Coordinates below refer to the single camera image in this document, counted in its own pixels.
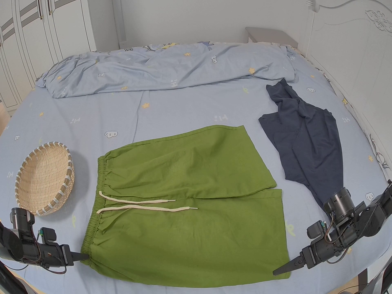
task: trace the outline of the wardrobe door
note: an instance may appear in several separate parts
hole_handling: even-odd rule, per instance
[[[17,4],[20,38],[35,79],[58,62],[43,3],[45,0],[18,0]]]
[[[15,0],[0,0],[0,5],[0,61],[1,69],[7,80],[7,85],[3,83],[4,78],[1,81],[0,92],[2,95],[5,91],[8,92],[3,97],[5,104],[8,106],[10,101],[14,103],[14,99],[21,102],[31,91],[34,81],[31,72],[26,68],[25,53],[18,39],[18,27],[15,21],[17,17]]]
[[[53,41],[62,58],[91,51],[81,0],[46,0],[46,7]]]

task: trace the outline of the headboard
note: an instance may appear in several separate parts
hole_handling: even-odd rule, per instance
[[[324,71],[392,179],[392,0],[307,3],[298,49]]]

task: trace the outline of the nightstand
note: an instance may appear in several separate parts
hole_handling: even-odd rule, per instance
[[[298,48],[298,43],[283,31],[269,28],[245,27],[248,42],[273,42]]]

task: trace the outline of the wicker basket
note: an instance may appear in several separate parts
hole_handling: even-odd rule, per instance
[[[15,181],[15,198],[20,208],[36,216],[59,210],[74,184],[69,149],[57,141],[33,150],[23,161]]]

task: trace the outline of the wardrobe handle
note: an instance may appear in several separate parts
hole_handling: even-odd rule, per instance
[[[48,0],[48,10],[49,10],[49,15],[52,15],[53,11],[50,7],[50,0]]]
[[[40,19],[43,19],[42,11],[41,11],[41,0],[37,0],[37,7],[38,7],[38,15],[40,16]]]

